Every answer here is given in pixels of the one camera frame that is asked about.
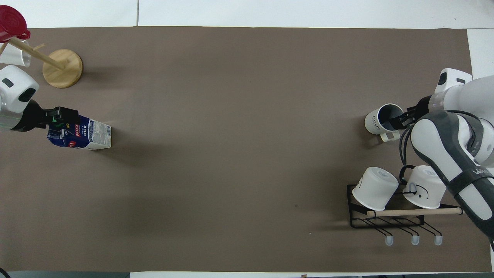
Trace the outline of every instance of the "wooden mug tree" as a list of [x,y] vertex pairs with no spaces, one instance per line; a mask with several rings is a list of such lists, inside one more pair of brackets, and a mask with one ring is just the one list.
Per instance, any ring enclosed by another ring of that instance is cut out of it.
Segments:
[[0,42],[4,43],[0,54],[7,43],[11,44],[44,62],[43,76],[48,84],[56,88],[68,88],[77,83],[82,74],[82,60],[77,53],[59,49],[47,56],[38,51],[44,44],[33,48],[21,41],[29,36],[26,20],[21,13],[10,6],[0,5]]

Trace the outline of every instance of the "velcro strap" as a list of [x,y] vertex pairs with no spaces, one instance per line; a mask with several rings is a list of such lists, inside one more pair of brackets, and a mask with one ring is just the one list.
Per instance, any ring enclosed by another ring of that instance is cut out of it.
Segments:
[[453,196],[456,196],[469,184],[481,178],[494,178],[494,176],[489,172],[489,170],[487,170],[487,168],[477,166],[461,172],[461,174],[456,176],[456,178],[452,179],[448,184],[448,189]]

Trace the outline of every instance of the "brown tabletop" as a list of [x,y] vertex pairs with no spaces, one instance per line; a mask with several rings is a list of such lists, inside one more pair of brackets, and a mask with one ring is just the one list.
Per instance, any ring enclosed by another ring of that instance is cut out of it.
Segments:
[[[466,30],[131,27],[33,29],[77,52],[80,81],[43,108],[113,127],[110,149],[0,134],[0,265],[7,270],[475,272],[489,245],[465,216],[412,246],[348,225],[346,185],[398,174],[398,142],[364,117],[471,72]],[[420,160],[409,150],[410,162]],[[445,203],[454,204],[449,193]]]

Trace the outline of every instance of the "mug with smiley face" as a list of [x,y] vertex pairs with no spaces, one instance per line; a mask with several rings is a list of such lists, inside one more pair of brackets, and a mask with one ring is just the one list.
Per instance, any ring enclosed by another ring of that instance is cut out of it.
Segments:
[[426,209],[441,205],[446,186],[434,169],[428,165],[416,166],[403,189],[403,196],[412,204]]

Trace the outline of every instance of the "mug rack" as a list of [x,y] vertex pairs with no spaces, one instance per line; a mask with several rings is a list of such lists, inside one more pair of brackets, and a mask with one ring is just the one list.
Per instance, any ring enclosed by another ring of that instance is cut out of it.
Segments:
[[[434,243],[441,245],[443,234],[425,221],[425,215],[463,214],[462,208],[447,204],[440,204],[437,209],[420,208],[375,211],[358,204],[354,200],[352,189],[356,186],[347,185],[346,187],[350,226],[355,229],[374,229],[380,232],[385,236],[385,243],[388,246],[393,244],[393,234],[387,230],[389,228],[398,228],[410,234],[413,245],[418,245],[419,242],[419,233],[413,228],[420,228],[432,233],[434,235]],[[413,216],[413,219],[416,218],[418,222],[404,216]]]

